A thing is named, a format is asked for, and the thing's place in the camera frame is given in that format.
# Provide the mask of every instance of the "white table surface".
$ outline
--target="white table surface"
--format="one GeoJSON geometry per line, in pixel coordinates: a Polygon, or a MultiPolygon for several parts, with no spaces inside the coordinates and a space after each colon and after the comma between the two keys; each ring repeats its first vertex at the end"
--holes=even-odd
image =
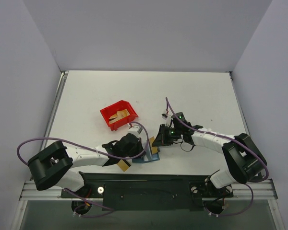
{"type": "MultiPolygon", "coordinates": [[[[161,113],[166,108],[166,96],[174,111],[183,112],[192,125],[231,135],[245,132],[228,73],[80,70],[69,71],[49,136],[89,147],[119,140],[127,134],[127,125],[111,131],[99,110],[126,100],[139,116],[136,121],[146,127],[150,137],[156,137],[159,125],[164,123],[161,113]]],[[[160,149],[159,161],[132,164],[126,172],[117,165],[73,170],[210,175],[227,168],[223,155],[203,147],[195,147],[191,152],[184,152],[179,145],[160,149]]]]}

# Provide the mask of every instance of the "red bin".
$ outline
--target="red bin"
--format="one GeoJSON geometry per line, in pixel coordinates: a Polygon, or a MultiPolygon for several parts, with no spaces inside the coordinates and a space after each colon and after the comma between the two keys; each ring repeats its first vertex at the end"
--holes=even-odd
{"type": "Polygon", "coordinates": [[[106,121],[108,127],[110,127],[111,131],[117,130],[119,127],[133,121],[135,118],[139,117],[134,109],[131,107],[130,103],[124,100],[121,100],[119,102],[116,102],[115,104],[112,104],[102,110],[100,110],[101,115],[103,116],[104,120],[106,121]],[[127,117],[124,117],[112,124],[109,123],[109,118],[116,114],[117,111],[122,111],[127,109],[130,115],[127,117]]]}

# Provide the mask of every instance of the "gray wall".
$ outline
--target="gray wall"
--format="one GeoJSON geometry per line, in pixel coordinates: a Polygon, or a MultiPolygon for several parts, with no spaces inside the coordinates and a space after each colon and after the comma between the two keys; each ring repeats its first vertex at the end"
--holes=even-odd
{"type": "Polygon", "coordinates": [[[271,0],[24,0],[62,70],[231,71],[271,0]]]}
{"type": "Polygon", "coordinates": [[[288,0],[273,0],[233,71],[246,122],[265,155],[288,229],[288,0]]]}
{"type": "MultiPolygon", "coordinates": [[[[28,168],[17,145],[45,132],[60,70],[21,0],[0,0],[0,230],[9,229],[28,168]]],[[[24,148],[26,159],[40,143],[24,148]]]]}

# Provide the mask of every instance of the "purple cable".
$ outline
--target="purple cable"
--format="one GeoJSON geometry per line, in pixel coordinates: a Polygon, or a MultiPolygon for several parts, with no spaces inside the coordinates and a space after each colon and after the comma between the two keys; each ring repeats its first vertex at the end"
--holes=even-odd
{"type": "Polygon", "coordinates": [[[211,211],[209,211],[209,210],[207,209],[207,207],[205,206],[206,211],[208,211],[209,213],[211,213],[211,215],[213,215],[213,216],[218,216],[218,217],[230,217],[230,216],[239,215],[239,214],[245,212],[246,210],[248,210],[248,209],[252,206],[252,204],[253,204],[253,201],[254,201],[254,192],[253,192],[252,188],[251,188],[248,184],[244,184],[244,185],[247,186],[247,187],[250,189],[251,193],[252,193],[251,201],[250,201],[249,205],[247,205],[247,207],[245,207],[244,209],[242,209],[242,210],[239,211],[239,212],[228,213],[228,214],[218,214],[218,215],[215,214],[215,213],[212,213],[211,211]]]}
{"type": "Polygon", "coordinates": [[[98,151],[98,150],[96,150],[96,149],[89,148],[89,147],[84,146],[84,145],[79,145],[79,144],[74,143],[74,142],[71,142],[71,141],[69,141],[69,140],[64,140],[64,139],[61,139],[61,138],[47,138],[47,137],[32,138],[32,139],[29,139],[29,140],[26,140],[26,141],[22,142],[22,143],[17,147],[17,156],[18,156],[18,158],[21,160],[22,163],[24,163],[25,165],[28,165],[28,163],[20,156],[20,148],[22,147],[22,145],[24,145],[24,144],[26,144],[26,143],[29,143],[29,142],[32,142],[32,141],[36,141],[36,140],[56,140],[56,141],[62,141],[62,142],[65,142],[65,143],[68,143],[68,144],[77,146],[77,147],[79,147],[79,148],[92,151],[92,152],[97,152],[97,153],[99,153],[99,154],[102,154],[102,155],[105,155],[105,156],[108,156],[108,157],[113,157],[113,158],[120,159],[120,160],[131,160],[131,159],[134,159],[134,158],[137,158],[137,157],[141,156],[141,155],[145,152],[145,150],[146,150],[147,147],[148,147],[149,136],[148,136],[148,132],[147,132],[146,128],[145,128],[141,123],[136,122],[136,121],[131,121],[130,123],[137,124],[137,125],[141,126],[141,127],[143,128],[145,134],[146,134],[146,137],[147,137],[147,141],[146,141],[146,144],[145,144],[145,147],[144,147],[143,151],[140,152],[138,155],[133,156],[133,157],[117,157],[117,156],[113,156],[113,155],[108,154],[108,153],[105,153],[105,152],[98,151]]]}
{"type": "MultiPolygon", "coordinates": [[[[71,190],[68,189],[68,188],[63,188],[63,190],[66,191],[66,192],[68,192],[69,194],[73,195],[74,197],[79,198],[80,200],[83,200],[83,201],[85,201],[85,202],[87,202],[87,203],[89,203],[89,204],[91,204],[91,205],[95,205],[95,206],[97,206],[97,207],[101,207],[101,208],[104,208],[104,209],[109,210],[109,212],[106,212],[106,213],[103,213],[103,214],[99,214],[99,215],[93,215],[93,216],[81,215],[81,217],[83,217],[83,218],[103,217],[103,216],[109,215],[109,214],[111,214],[111,213],[114,212],[114,209],[109,208],[109,207],[106,207],[106,206],[103,206],[103,205],[100,205],[100,204],[95,203],[95,202],[92,202],[92,201],[90,201],[90,200],[88,200],[88,199],[85,199],[85,198],[83,198],[83,197],[81,197],[81,196],[78,196],[76,193],[74,193],[73,191],[71,191],[71,190]]],[[[79,209],[79,208],[82,207],[82,206],[85,206],[85,205],[80,205],[80,206],[76,207],[74,211],[76,212],[77,209],[79,209]]]]}
{"type": "Polygon", "coordinates": [[[206,133],[206,134],[209,134],[209,135],[212,135],[212,136],[217,136],[217,137],[219,137],[219,138],[224,138],[224,139],[227,139],[227,140],[231,140],[231,141],[235,142],[237,145],[240,145],[241,147],[243,147],[246,151],[248,151],[251,155],[253,155],[253,157],[255,157],[255,158],[259,161],[259,163],[263,166],[263,168],[264,168],[264,170],[265,170],[265,176],[264,176],[264,178],[263,178],[263,179],[260,179],[260,180],[258,180],[258,181],[256,181],[256,182],[261,182],[261,181],[265,181],[266,179],[268,179],[268,177],[269,177],[269,170],[268,170],[267,166],[265,165],[265,163],[263,162],[263,160],[261,160],[260,157],[258,157],[258,156],[256,155],[256,153],[254,153],[254,152],[253,152],[252,150],[250,150],[248,147],[246,147],[245,145],[243,145],[242,143],[240,143],[239,141],[237,141],[237,140],[235,140],[235,139],[233,139],[233,138],[229,138],[229,137],[226,137],[226,136],[223,136],[223,135],[220,135],[220,134],[211,133],[211,132],[200,131],[200,130],[198,130],[198,129],[195,129],[195,128],[193,128],[193,127],[188,126],[187,124],[185,124],[183,121],[181,121],[181,120],[177,117],[176,113],[173,111],[171,105],[169,104],[167,97],[165,98],[165,100],[167,101],[167,106],[169,107],[169,109],[170,109],[171,112],[173,113],[174,117],[175,117],[180,123],[182,123],[184,126],[186,126],[187,128],[189,128],[189,129],[191,129],[191,130],[193,130],[193,131],[195,131],[195,132],[206,133]]]}

